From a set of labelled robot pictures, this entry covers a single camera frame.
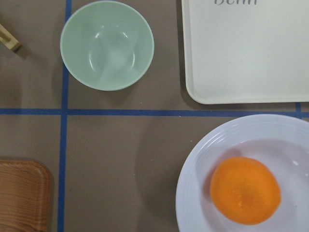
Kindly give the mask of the orange fruit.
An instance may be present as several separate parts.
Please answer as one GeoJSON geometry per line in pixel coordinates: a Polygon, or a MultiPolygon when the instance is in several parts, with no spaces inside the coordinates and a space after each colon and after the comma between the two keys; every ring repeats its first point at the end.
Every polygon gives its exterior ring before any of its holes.
{"type": "Polygon", "coordinates": [[[210,197],[229,220],[256,225],[269,219],[278,209],[281,189],[263,163],[247,157],[231,157],[214,170],[210,197]]]}

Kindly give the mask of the cream bear tray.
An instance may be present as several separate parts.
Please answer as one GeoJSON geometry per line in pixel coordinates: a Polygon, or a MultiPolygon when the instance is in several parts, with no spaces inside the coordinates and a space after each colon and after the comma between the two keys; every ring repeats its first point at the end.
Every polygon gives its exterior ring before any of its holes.
{"type": "Polygon", "coordinates": [[[306,0],[182,1],[185,82],[201,104],[307,102],[306,0]]]}

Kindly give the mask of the brown wooden tray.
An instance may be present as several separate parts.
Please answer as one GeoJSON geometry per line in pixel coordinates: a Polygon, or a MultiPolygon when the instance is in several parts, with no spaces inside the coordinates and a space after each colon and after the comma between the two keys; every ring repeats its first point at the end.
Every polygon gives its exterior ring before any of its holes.
{"type": "Polygon", "coordinates": [[[46,232],[52,177],[33,160],[0,161],[0,230],[46,232]]]}

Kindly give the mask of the light green bowl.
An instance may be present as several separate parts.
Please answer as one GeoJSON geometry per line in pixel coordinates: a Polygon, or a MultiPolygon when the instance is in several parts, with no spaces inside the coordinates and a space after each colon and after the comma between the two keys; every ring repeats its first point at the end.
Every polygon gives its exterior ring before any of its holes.
{"type": "Polygon", "coordinates": [[[124,3],[103,0],[74,12],[63,27],[60,53],[69,73],[103,91],[127,88],[149,69],[155,50],[146,19],[124,3]]]}

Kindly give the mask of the white round plate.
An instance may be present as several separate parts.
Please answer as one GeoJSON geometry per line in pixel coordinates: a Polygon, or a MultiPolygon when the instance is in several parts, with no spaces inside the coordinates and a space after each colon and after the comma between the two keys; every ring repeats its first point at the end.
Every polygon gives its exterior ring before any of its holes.
{"type": "Polygon", "coordinates": [[[308,122],[253,115],[215,128],[184,162],[175,202],[182,232],[308,231],[308,122]]]}

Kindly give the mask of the wooden drying rack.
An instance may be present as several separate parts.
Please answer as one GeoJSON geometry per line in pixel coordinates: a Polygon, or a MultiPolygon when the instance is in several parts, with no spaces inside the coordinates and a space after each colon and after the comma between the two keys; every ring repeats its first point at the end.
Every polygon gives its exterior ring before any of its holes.
{"type": "Polygon", "coordinates": [[[0,25],[0,41],[14,52],[21,47],[21,43],[3,25],[0,25]]]}

